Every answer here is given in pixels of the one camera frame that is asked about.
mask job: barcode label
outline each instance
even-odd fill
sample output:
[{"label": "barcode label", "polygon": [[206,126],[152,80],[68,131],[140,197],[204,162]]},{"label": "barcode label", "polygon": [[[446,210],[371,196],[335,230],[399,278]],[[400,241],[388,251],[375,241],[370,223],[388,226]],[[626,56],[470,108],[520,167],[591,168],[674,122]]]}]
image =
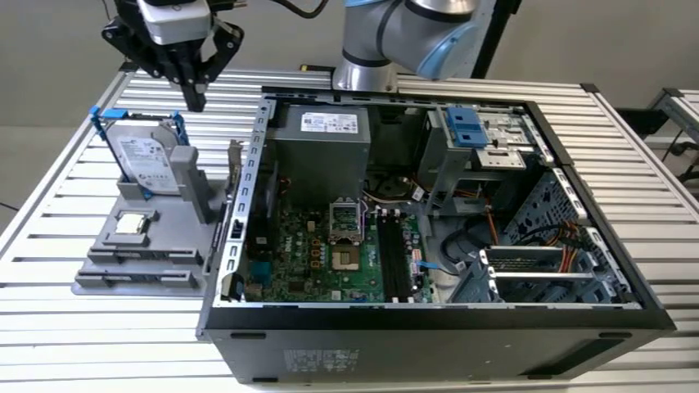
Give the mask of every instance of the barcode label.
[{"label": "barcode label", "polygon": [[308,133],[359,133],[358,116],[307,112],[302,116],[302,131]]}]

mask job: gray wall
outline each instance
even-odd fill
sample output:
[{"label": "gray wall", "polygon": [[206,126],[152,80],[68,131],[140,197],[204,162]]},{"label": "gray wall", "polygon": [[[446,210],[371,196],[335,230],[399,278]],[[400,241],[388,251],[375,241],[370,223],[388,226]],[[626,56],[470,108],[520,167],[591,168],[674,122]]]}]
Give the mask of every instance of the gray wall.
[{"label": "gray wall", "polygon": [[[224,15],[246,29],[232,66],[339,60],[340,0],[315,20],[270,1],[248,3]],[[298,3],[310,8],[316,0]],[[697,0],[524,0],[490,76],[595,82],[615,104],[644,105],[663,86],[699,88],[697,15]],[[100,39],[104,23],[100,0],[3,0],[0,124],[79,124],[122,62]]]}]

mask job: ram slot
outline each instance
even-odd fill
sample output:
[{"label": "ram slot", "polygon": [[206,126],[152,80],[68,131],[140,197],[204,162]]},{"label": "ram slot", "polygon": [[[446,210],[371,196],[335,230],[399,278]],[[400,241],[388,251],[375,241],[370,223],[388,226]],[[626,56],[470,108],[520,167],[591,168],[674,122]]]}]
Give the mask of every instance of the ram slot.
[{"label": "ram slot", "polygon": [[386,301],[407,302],[411,295],[410,275],[403,246],[400,217],[392,214],[376,218],[379,255],[382,256],[383,294]]}]

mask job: gray 3d-printed holder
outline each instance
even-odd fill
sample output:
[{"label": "gray 3d-printed holder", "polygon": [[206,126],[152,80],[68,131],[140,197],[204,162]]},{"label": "gray 3d-printed holder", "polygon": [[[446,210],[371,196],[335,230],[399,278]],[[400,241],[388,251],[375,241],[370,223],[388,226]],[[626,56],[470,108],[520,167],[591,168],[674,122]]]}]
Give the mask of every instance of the gray 3d-printed holder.
[{"label": "gray 3d-printed holder", "polygon": [[[202,296],[222,219],[214,212],[226,203],[226,181],[207,180],[196,158],[194,147],[175,147],[171,165],[179,196],[147,199],[139,184],[120,179],[122,196],[75,276],[75,294]],[[142,216],[134,233],[118,233],[124,215]]]}]

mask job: label sticker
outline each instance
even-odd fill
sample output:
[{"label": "label sticker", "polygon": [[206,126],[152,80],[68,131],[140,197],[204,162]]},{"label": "label sticker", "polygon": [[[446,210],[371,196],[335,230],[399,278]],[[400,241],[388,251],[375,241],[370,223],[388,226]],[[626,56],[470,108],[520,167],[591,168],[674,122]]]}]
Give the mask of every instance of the label sticker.
[{"label": "label sticker", "polygon": [[307,112],[302,116],[302,131],[308,133],[359,133],[358,116]]},{"label": "label sticker", "polygon": [[347,373],[358,366],[359,350],[284,350],[291,373]]},{"label": "label sticker", "polygon": [[152,193],[179,192],[178,180],[160,142],[151,138],[124,136],[119,138],[119,146],[127,172],[136,177],[136,182]]},{"label": "label sticker", "polygon": [[423,195],[424,195],[424,189],[420,186],[418,186],[418,188],[415,188],[415,191],[412,192],[414,200],[420,202],[423,200]]}]

